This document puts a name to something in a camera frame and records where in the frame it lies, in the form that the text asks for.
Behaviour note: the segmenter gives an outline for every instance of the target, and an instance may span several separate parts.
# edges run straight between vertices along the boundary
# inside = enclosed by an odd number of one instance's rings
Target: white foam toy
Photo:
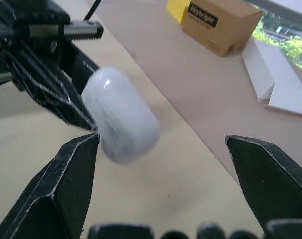
[[[117,68],[95,71],[81,97],[96,121],[101,148],[110,160],[127,164],[154,148],[160,135],[158,120]]]

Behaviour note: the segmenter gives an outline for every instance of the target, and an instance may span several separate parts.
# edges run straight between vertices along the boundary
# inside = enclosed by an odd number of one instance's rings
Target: green foliage
[[[253,37],[269,45],[277,46],[287,59],[302,69],[302,37],[293,36],[289,40],[277,41],[263,30],[263,19],[257,25]]]

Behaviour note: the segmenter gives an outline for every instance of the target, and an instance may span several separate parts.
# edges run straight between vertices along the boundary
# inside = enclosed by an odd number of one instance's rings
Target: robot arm
[[[80,94],[98,66],[72,40],[102,35],[98,22],[70,21],[51,0],[2,0],[0,85],[12,80],[64,122],[94,131]]]

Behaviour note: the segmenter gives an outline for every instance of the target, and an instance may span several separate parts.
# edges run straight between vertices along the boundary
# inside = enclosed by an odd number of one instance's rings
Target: table
[[[240,54],[221,58],[183,34],[166,1],[105,0],[97,13],[234,178],[228,134],[274,143],[302,167],[302,118],[257,101]]]
[[[73,19],[89,9],[83,0],[57,2]],[[77,45],[100,66],[124,71],[161,124],[156,148],[134,164],[119,166],[98,152],[81,238],[90,225],[103,222],[146,223],[156,238],[169,229],[194,238],[197,225],[206,221],[220,223],[228,233],[242,228],[260,235],[238,184],[113,35],[106,29],[101,41]],[[14,85],[0,87],[0,223],[60,146],[86,133],[65,125]]]

